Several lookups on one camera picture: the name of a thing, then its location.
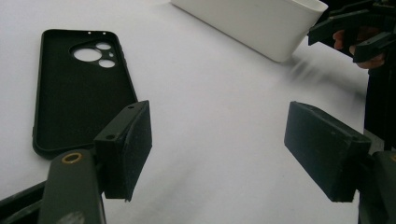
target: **white table surface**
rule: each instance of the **white table surface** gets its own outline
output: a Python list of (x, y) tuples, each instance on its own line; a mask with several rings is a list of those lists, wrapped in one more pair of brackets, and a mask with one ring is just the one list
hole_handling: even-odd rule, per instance
[(104, 200), (107, 223), (357, 223), (359, 195), (330, 202), (283, 137), (290, 101), (362, 132), (366, 71), (306, 39), (274, 63), (168, 0), (0, 1), (0, 199), (47, 178), (32, 127), (48, 29), (118, 35), (150, 101), (153, 148), (132, 201)]

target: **camera cutout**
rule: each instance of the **camera cutout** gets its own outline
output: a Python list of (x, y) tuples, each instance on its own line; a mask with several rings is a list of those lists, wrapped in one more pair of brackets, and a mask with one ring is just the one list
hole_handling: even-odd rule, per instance
[(97, 49), (78, 49), (73, 55), (83, 62), (93, 62), (102, 58), (102, 52)]

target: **black phone case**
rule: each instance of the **black phone case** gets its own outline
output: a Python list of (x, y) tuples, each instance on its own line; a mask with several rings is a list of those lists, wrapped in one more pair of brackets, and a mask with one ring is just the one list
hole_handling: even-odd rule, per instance
[[(106, 43), (110, 49), (98, 48)], [(102, 54), (92, 62), (76, 50)], [(103, 67), (100, 62), (113, 62)], [(136, 103), (134, 87), (117, 36), (108, 31), (48, 30), (41, 39), (33, 147), (47, 159), (93, 139), (127, 105)]]

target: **human hand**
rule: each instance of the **human hand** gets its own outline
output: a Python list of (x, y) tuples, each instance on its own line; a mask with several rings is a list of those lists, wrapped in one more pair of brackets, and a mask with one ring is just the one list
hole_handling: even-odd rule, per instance
[[(362, 26), (359, 29), (357, 41), (358, 42), (364, 41), (370, 37), (377, 35), (378, 33), (379, 33), (379, 30), (377, 28)], [(335, 40), (335, 43), (334, 43), (335, 49), (342, 49), (344, 47), (344, 34), (345, 34), (345, 30), (340, 30), (340, 31), (335, 32), (332, 35), (332, 38)], [(356, 46), (349, 47), (349, 52), (351, 54), (354, 54), (355, 50), (356, 50)], [(380, 55), (375, 56), (373, 59), (371, 59), (367, 62), (357, 63), (357, 65), (358, 65), (358, 67), (363, 68), (363, 69), (371, 69), (371, 68), (377, 68), (377, 67), (383, 65), (384, 62), (385, 62), (385, 54), (382, 53)]]

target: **white container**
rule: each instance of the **white container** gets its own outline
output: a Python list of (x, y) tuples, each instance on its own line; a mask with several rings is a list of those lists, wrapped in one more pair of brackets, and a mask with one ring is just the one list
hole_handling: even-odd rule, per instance
[(171, 0), (276, 62), (284, 62), (326, 10), (319, 0)]

